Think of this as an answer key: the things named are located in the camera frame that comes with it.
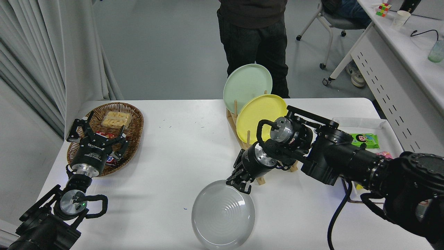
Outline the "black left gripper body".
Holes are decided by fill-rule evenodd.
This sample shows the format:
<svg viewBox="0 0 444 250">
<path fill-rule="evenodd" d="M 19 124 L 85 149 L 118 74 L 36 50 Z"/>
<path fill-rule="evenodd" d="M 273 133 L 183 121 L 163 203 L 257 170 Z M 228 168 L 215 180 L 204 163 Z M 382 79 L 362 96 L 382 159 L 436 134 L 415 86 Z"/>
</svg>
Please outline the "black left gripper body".
<svg viewBox="0 0 444 250">
<path fill-rule="evenodd" d="M 103 170 L 108 156 L 112 153 L 112 145 L 107 144 L 107 138 L 101 135 L 85 136 L 71 161 L 71 168 L 84 164 Z"/>
</svg>

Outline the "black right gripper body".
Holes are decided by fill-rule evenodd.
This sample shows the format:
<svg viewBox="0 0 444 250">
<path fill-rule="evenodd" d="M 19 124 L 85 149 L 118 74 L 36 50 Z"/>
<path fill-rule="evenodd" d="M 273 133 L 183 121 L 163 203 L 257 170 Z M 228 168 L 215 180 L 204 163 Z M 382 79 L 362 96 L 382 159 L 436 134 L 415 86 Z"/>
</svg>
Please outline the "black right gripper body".
<svg viewBox="0 0 444 250">
<path fill-rule="evenodd" d="M 241 153 L 241 166 L 243 169 L 240 178 L 253 180 L 270 172 L 270 157 L 260 144 L 253 144 Z"/>
</svg>

